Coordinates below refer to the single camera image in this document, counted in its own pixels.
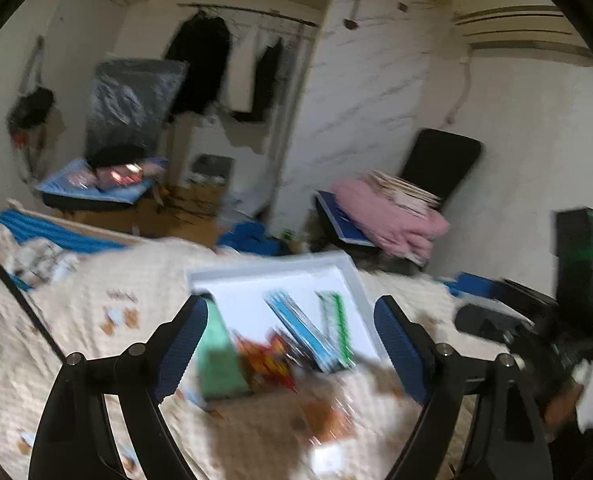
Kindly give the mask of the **person's right hand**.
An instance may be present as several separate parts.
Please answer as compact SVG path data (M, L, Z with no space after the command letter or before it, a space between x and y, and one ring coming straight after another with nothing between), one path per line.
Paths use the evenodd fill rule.
M555 434L575 417L577 404L584 392L585 386L575 379L571 379L551 399L543 412L543 424L548 432Z

